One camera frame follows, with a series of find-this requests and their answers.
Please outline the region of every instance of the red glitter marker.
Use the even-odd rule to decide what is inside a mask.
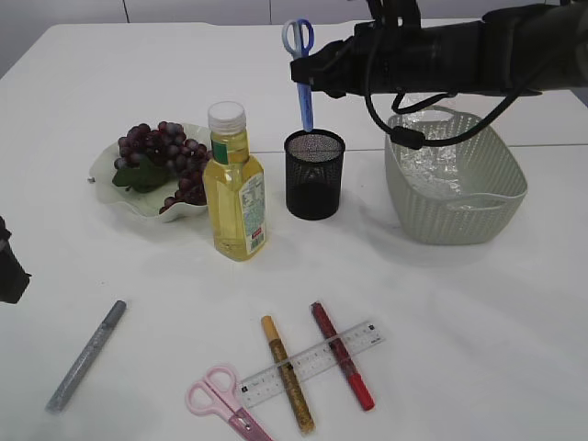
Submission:
[[[329,339],[337,335],[337,331],[334,329],[331,320],[329,320],[329,316],[325,312],[320,302],[316,301],[312,303],[311,312],[314,316],[314,320],[316,320],[316,323],[321,329],[322,336],[324,336],[325,339]],[[334,339],[329,344],[329,346],[333,351],[333,355],[337,360],[343,375],[345,375],[345,378],[347,379],[347,383],[349,383],[349,387],[351,387],[351,390],[356,395],[359,404],[361,404],[362,409],[364,411],[373,409],[376,404],[371,398],[371,395],[369,395],[368,388],[366,387],[363,379],[361,379],[359,372],[357,372],[356,365],[351,360],[351,356],[347,352],[347,349],[345,349],[345,345],[341,339]]]

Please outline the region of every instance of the bottle label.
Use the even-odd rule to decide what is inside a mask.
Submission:
[[[247,254],[266,241],[266,190],[264,174],[251,176],[239,190]]]
[[[212,143],[212,156],[219,164],[229,163],[229,154],[227,153],[227,144],[210,140]]]

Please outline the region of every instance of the white fruit bowl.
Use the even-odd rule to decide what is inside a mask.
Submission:
[[[192,138],[210,149],[210,130],[194,124],[181,123],[188,138]],[[165,198],[173,196],[177,190],[177,179],[170,181],[149,193],[137,193],[134,190],[116,187],[112,184],[112,178],[117,170],[114,161],[119,157],[119,144],[107,147],[96,158],[90,167],[90,177],[95,179],[96,197],[99,202],[107,205],[116,205],[131,209],[133,213],[145,219],[154,219],[160,222],[171,222],[185,216],[197,216],[204,213],[206,205],[191,205],[186,202],[177,202],[168,210],[159,214]]]

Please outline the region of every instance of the bowl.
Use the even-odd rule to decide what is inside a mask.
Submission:
[[[474,127],[481,118],[433,106],[448,119],[389,125],[444,139]],[[485,243],[508,224],[525,198],[526,178],[500,136],[488,127],[460,144],[414,151],[386,137],[386,178],[401,226],[414,240],[438,245]]]
[[[188,138],[192,138],[210,149],[210,130],[195,124],[181,123]],[[149,193],[137,193],[134,190],[116,187],[112,178],[117,170],[114,161],[119,157],[119,144],[114,142],[108,146],[90,167],[90,178],[94,179],[96,198],[99,202],[130,209],[137,216],[159,222],[171,222],[185,216],[198,216],[207,210],[206,205],[191,205],[177,202],[168,210],[159,214],[167,197],[173,196],[177,190],[177,179],[170,179],[165,185]]]

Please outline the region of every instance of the cooking oil bottle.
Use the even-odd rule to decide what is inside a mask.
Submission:
[[[249,154],[245,110],[223,101],[209,108],[212,159],[203,181],[214,246],[233,260],[247,260],[266,242],[264,169]]]

